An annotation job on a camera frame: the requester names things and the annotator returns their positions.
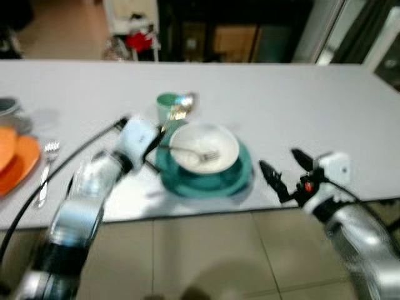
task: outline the dish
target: dish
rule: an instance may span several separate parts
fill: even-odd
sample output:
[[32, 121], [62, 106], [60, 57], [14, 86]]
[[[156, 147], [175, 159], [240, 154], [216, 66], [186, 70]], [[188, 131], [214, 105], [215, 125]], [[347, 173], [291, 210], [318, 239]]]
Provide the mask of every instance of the dish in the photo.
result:
[[217, 159], [201, 161], [189, 151], [171, 150], [175, 161], [197, 174], [214, 174], [229, 169], [238, 159], [239, 143], [227, 129], [213, 124], [191, 123], [181, 126], [171, 136], [170, 147], [192, 149], [200, 154], [217, 153]]
[[0, 127], [0, 172], [11, 162], [17, 146], [17, 132], [10, 127]]
[[17, 139], [14, 157], [0, 172], [0, 196], [7, 194], [26, 177], [39, 157], [39, 143], [29, 136], [20, 136]]
[[[161, 144], [168, 145], [173, 132], [185, 121], [173, 121], [171, 131]], [[195, 174], [181, 167], [169, 151], [158, 149], [156, 166], [161, 171], [161, 181], [171, 192], [189, 198], [215, 198], [235, 194], [251, 182], [253, 165], [249, 151], [239, 142], [239, 157], [227, 170], [213, 174]]]

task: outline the silver fork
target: silver fork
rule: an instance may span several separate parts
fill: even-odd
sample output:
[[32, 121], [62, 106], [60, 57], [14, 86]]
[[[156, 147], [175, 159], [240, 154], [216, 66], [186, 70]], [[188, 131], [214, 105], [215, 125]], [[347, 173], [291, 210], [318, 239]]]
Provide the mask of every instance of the silver fork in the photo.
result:
[[[44, 158], [46, 159], [46, 165], [43, 169], [42, 178], [40, 180], [40, 185], [47, 179], [50, 171], [50, 166], [54, 160], [58, 157], [60, 152], [60, 143], [57, 141], [49, 141], [46, 145], [44, 145]], [[44, 203], [46, 202], [46, 198], [48, 195], [48, 183], [46, 182], [42, 189], [40, 190], [39, 197], [34, 203], [34, 207], [39, 209], [42, 208]]]
[[158, 147], [161, 148], [161, 149], [187, 151], [187, 152], [194, 153], [195, 155], [198, 156], [198, 158], [200, 159], [200, 161], [202, 163], [205, 163], [207, 161], [214, 161], [214, 160], [219, 158], [218, 151], [208, 151], [208, 152], [205, 152], [205, 153], [200, 153], [200, 152], [198, 152], [196, 150], [188, 149], [188, 148], [182, 148], [182, 147], [175, 147], [175, 146], [171, 147], [171, 146], [167, 146], [167, 145], [159, 145]]

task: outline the red object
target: red object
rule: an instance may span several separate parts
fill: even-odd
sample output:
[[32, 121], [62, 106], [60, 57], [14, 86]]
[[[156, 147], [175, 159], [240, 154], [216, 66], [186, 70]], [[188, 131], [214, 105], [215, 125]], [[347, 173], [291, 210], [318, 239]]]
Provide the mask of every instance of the red object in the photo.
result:
[[307, 192], [311, 193], [314, 190], [314, 186], [311, 182], [306, 182], [304, 188]]
[[128, 47], [134, 48], [137, 53], [144, 50], [151, 49], [151, 44], [153, 43], [151, 37], [146, 37], [143, 33], [138, 32], [134, 36], [128, 36], [125, 40]]

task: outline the spoon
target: spoon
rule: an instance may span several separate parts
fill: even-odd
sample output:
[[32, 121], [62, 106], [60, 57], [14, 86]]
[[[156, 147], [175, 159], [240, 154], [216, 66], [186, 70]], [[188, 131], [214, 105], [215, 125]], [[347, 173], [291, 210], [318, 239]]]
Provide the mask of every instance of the spoon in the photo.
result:
[[196, 94], [193, 92], [179, 96], [176, 99], [176, 104], [172, 107], [171, 113], [169, 114], [169, 120], [165, 122], [161, 128], [161, 132], [164, 132], [171, 121], [177, 121], [185, 119], [186, 116], [193, 110], [196, 102]]

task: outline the tile floor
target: tile floor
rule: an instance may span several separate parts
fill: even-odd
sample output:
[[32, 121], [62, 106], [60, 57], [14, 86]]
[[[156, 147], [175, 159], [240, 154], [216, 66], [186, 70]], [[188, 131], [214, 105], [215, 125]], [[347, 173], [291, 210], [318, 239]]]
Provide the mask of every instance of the tile floor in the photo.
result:
[[32, 0], [34, 20], [19, 32], [26, 59], [101, 59], [109, 36], [102, 3]]
[[[373, 208], [386, 223], [400, 205]], [[18, 232], [0, 281], [15, 287], [40, 231]], [[342, 299], [355, 295], [320, 224], [298, 209], [103, 224], [78, 299]]]

